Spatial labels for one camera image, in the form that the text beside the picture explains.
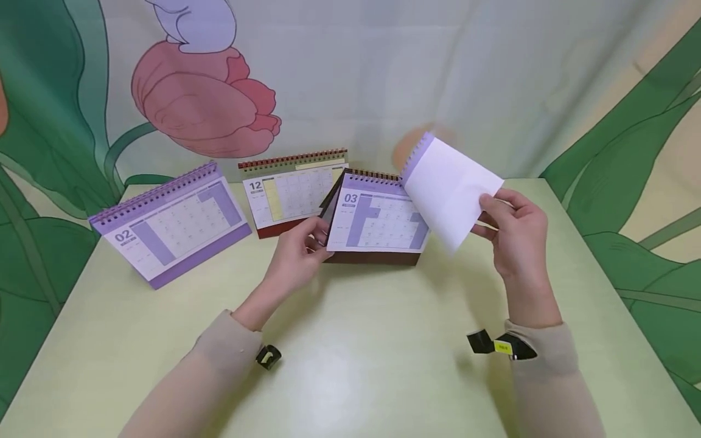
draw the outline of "flower illustration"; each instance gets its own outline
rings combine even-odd
[[[235,48],[182,53],[157,43],[132,77],[134,102],[156,129],[180,146],[214,158],[242,158],[265,151],[282,121],[271,114],[275,92],[248,78]]]

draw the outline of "beige sleeve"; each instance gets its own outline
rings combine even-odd
[[[243,381],[261,334],[222,312],[195,346],[149,393],[122,438],[197,437],[220,402]]]
[[[599,412],[579,370],[567,324],[529,329],[507,321],[506,331],[538,354],[534,359],[511,361],[521,435],[605,437]]]

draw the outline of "backdrop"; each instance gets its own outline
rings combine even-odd
[[[0,0],[0,416],[97,242],[85,218],[126,185],[334,147],[387,172],[438,126],[502,177],[545,170],[701,418],[701,357],[669,342],[701,341],[699,17],[693,0]]]

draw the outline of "finger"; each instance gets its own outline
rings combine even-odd
[[[332,255],[334,255],[333,252],[329,252],[329,251],[326,250],[325,247],[321,247],[321,248],[317,249],[316,251],[314,251],[312,254],[309,254],[309,257],[312,257],[312,258],[315,259],[318,263],[321,264],[321,263],[323,263],[324,261],[326,261],[326,259],[328,259],[329,257],[331,257]]]
[[[326,245],[326,239],[328,238],[328,235],[324,233],[324,231],[321,228],[314,228],[314,231],[311,232],[311,235],[313,235],[314,238],[321,245]]]
[[[496,230],[493,230],[489,228],[488,226],[484,225],[475,225],[473,228],[470,230],[472,234],[476,234],[481,238],[485,238],[489,240],[490,242],[494,240],[496,237]]]
[[[505,225],[514,221],[514,209],[498,199],[492,198],[486,193],[479,197],[479,205],[496,221],[497,228],[503,228]]]
[[[290,232],[298,238],[302,238],[312,234],[312,232],[317,228],[325,233],[329,232],[329,224],[327,224],[326,221],[321,219],[319,216],[308,217],[299,225],[290,230]]]
[[[483,224],[491,225],[494,228],[499,228],[494,218],[489,216],[489,213],[487,212],[482,212],[477,220],[482,222]]]
[[[534,205],[530,199],[526,198],[516,190],[499,189],[496,192],[496,195],[494,195],[494,197],[496,199],[505,200],[517,209],[526,207],[528,205]]]
[[[304,246],[306,246],[307,248],[309,248],[313,251],[316,251],[318,249],[323,248],[323,246],[315,238],[311,237],[310,235],[308,235],[307,238],[304,239]]]

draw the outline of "table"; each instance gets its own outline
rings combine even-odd
[[[543,180],[506,183],[549,215],[548,266],[611,437],[701,436],[701,426]],[[247,209],[241,184],[231,185]],[[126,197],[150,189],[131,186]],[[246,211],[249,222],[250,211]],[[0,424],[2,437],[113,437],[223,308],[258,283],[276,239],[255,234],[154,291],[101,240]],[[432,237],[415,268],[323,266],[273,316],[283,352],[256,366],[208,436],[516,436],[508,359],[465,334],[503,333],[487,242],[449,259]]]

